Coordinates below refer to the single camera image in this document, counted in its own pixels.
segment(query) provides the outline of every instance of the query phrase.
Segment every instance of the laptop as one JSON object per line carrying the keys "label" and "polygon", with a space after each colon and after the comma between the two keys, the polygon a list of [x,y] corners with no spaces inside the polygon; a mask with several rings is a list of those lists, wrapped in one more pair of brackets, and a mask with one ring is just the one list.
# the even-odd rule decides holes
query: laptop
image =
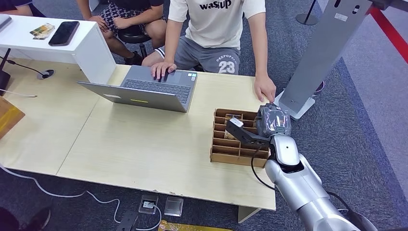
{"label": "laptop", "polygon": [[0,31],[5,28],[10,22],[12,18],[7,14],[0,14]]}
{"label": "laptop", "polygon": [[77,83],[114,103],[186,113],[196,79],[196,72],[176,70],[157,80],[152,77],[149,67],[133,65],[120,87]]}

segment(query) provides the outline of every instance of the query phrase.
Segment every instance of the printed text on t-shirt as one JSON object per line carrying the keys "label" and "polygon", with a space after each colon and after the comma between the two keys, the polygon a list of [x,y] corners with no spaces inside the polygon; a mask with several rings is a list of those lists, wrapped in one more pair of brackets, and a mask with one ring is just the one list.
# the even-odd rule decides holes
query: printed text on t-shirt
{"label": "printed text on t-shirt", "polygon": [[230,5],[231,5],[231,0],[224,0],[224,1],[214,1],[210,4],[205,4],[205,5],[200,4],[200,7],[202,10],[207,10],[207,9],[212,9],[212,8],[228,9]]}

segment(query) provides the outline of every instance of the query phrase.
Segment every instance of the wooden box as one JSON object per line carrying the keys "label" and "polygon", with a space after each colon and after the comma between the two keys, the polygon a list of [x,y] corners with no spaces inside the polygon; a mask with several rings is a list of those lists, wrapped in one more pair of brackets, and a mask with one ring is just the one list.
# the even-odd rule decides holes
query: wooden box
{"label": "wooden box", "polygon": [[[216,109],[214,113],[210,161],[251,166],[251,158],[258,147],[251,144],[241,143],[238,140],[224,138],[225,128],[227,126],[225,119],[226,114],[241,115],[240,120],[244,123],[244,129],[254,134],[258,134],[254,125],[256,112]],[[269,148],[261,148],[254,158],[254,166],[265,167],[268,157]]]}
{"label": "wooden box", "polygon": [[0,96],[0,139],[24,116],[22,111]]}

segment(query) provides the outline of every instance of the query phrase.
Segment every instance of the smartphone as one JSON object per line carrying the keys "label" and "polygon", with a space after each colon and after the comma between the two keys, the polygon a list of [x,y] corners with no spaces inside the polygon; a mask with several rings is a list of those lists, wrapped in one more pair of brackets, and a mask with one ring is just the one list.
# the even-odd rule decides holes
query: smartphone
{"label": "smartphone", "polygon": [[50,46],[68,45],[78,27],[78,21],[62,22],[48,44]]}

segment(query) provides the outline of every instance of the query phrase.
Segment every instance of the man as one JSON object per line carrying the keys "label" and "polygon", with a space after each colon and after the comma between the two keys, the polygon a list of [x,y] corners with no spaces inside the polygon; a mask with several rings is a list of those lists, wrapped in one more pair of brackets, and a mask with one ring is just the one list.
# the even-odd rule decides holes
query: man
{"label": "man", "polygon": [[[187,11],[186,36],[180,37]],[[166,48],[158,48],[142,63],[152,75],[166,70],[189,70],[201,64],[204,71],[238,74],[242,13],[248,19],[255,55],[255,92],[263,101],[275,99],[276,87],[268,76],[268,40],[265,29],[265,0],[171,0],[166,29]]]}
{"label": "man", "polygon": [[34,7],[32,0],[0,0],[0,13],[44,17],[44,15]]}
{"label": "man", "polygon": [[110,0],[100,16],[92,16],[89,0],[76,0],[85,20],[95,21],[111,52],[125,58],[125,64],[141,64],[142,58],[136,51],[129,51],[116,38],[119,29],[139,25],[140,31],[152,38],[153,48],[164,44],[166,22],[163,20],[164,0]]}

